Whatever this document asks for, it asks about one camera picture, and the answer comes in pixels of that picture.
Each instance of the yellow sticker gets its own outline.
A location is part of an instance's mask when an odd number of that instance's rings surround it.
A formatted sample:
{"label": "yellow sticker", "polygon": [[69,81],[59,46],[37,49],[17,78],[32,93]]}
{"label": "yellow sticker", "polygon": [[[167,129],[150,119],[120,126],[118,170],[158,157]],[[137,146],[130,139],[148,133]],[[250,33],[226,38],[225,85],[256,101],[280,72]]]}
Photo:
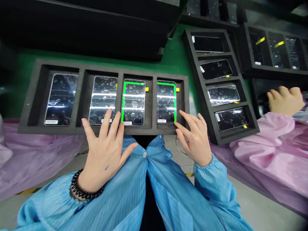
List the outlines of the yellow sticker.
{"label": "yellow sticker", "polygon": [[285,43],[284,41],[281,41],[280,43],[277,43],[277,44],[275,45],[275,48],[279,47],[280,45],[282,45],[282,44],[284,44],[284,43]]}
{"label": "yellow sticker", "polygon": [[261,38],[258,42],[256,42],[256,45],[258,45],[259,43],[263,42],[265,40],[265,37]]}

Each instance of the smartphone screen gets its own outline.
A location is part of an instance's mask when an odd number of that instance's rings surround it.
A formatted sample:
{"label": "smartphone screen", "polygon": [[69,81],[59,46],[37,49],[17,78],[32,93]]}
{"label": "smartphone screen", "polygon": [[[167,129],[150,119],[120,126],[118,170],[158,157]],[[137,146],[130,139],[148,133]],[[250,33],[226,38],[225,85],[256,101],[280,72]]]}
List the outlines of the smartphone screen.
{"label": "smartphone screen", "polygon": [[299,59],[297,54],[297,46],[295,38],[286,38],[286,43],[289,48],[289,55],[291,58],[291,66],[293,69],[299,70]]}
{"label": "smartphone screen", "polygon": [[215,116],[221,132],[249,124],[248,116],[243,107],[216,112]]}
{"label": "smartphone screen", "polygon": [[69,126],[75,100],[78,75],[54,74],[44,124]]}
{"label": "smartphone screen", "polygon": [[208,89],[208,95],[212,107],[240,101],[235,85],[210,88]]}
{"label": "smartphone screen", "polygon": [[143,126],[145,81],[124,80],[121,122],[125,126]]}
{"label": "smartphone screen", "polygon": [[226,77],[227,75],[232,75],[231,67],[228,60],[226,59],[201,64],[200,69],[205,80],[217,79]]}
{"label": "smartphone screen", "polygon": [[110,124],[115,116],[116,89],[118,78],[109,76],[95,76],[91,106],[89,113],[89,124],[101,125],[108,109],[112,110]]}
{"label": "smartphone screen", "polygon": [[283,62],[280,54],[280,47],[278,46],[279,41],[277,41],[274,38],[269,38],[269,44],[272,50],[273,60],[274,60],[274,66],[275,67],[283,67]]}
{"label": "smartphone screen", "polygon": [[196,52],[224,52],[220,38],[192,36]]}
{"label": "smartphone screen", "polygon": [[262,38],[261,36],[257,34],[253,34],[253,33],[249,33],[249,35],[250,35],[250,40],[251,40],[254,61],[258,65],[263,65],[264,60],[263,60],[263,53],[262,53],[262,48],[261,48]]}
{"label": "smartphone screen", "polygon": [[157,81],[157,124],[173,124],[176,121],[176,83]]}

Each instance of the elastic cuff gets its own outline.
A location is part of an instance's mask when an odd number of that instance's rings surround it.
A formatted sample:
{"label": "elastic cuff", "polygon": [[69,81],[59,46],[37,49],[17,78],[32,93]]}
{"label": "elastic cuff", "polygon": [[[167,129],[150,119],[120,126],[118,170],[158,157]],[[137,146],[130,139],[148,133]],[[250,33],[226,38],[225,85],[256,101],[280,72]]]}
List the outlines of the elastic cuff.
{"label": "elastic cuff", "polygon": [[214,154],[212,153],[212,160],[211,162],[207,165],[207,166],[203,166],[201,167],[200,165],[195,163],[195,167],[198,170],[212,170],[214,167],[216,167],[217,164],[219,164],[220,161],[214,156]]}

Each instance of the phone screen protector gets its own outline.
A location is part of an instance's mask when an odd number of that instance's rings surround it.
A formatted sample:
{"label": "phone screen protector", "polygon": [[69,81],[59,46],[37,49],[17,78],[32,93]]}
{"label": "phone screen protector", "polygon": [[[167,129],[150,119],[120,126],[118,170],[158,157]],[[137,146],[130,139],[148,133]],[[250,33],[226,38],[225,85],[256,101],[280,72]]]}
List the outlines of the phone screen protector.
{"label": "phone screen protector", "polygon": [[176,83],[157,81],[157,124],[173,124],[176,121]]}
{"label": "phone screen protector", "polygon": [[44,124],[69,126],[75,100],[78,75],[54,74]]}
{"label": "phone screen protector", "polygon": [[249,124],[247,113],[243,107],[216,112],[215,117],[221,132]]}
{"label": "phone screen protector", "polygon": [[236,85],[228,85],[208,89],[212,107],[240,101]]}
{"label": "phone screen protector", "polygon": [[110,123],[115,116],[118,78],[95,76],[89,113],[89,123],[101,125],[108,109],[112,110]]}
{"label": "phone screen protector", "polygon": [[124,80],[121,122],[125,126],[143,126],[145,81]]}

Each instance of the black foam tray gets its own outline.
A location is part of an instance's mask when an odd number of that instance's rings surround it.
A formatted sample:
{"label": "black foam tray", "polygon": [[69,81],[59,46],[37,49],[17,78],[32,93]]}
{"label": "black foam tray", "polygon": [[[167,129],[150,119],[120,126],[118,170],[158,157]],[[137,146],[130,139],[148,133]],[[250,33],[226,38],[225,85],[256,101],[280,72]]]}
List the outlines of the black foam tray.
{"label": "black foam tray", "polygon": [[[44,125],[52,76],[55,73],[79,75],[70,126]],[[187,76],[60,60],[37,59],[25,99],[18,132],[31,134],[84,134],[81,119],[89,117],[94,77],[97,75],[118,78],[115,112],[121,111],[124,79],[144,80],[146,87],[149,88],[145,98],[144,125],[142,127],[126,126],[124,130],[125,135],[176,135],[175,125],[156,123],[157,80],[174,81],[176,87],[180,88],[180,91],[176,93],[177,121],[187,127],[185,120],[179,114],[179,110],[189,113]],[[100,125],[91,125],[91,127],[95,134],[99,134]]]}

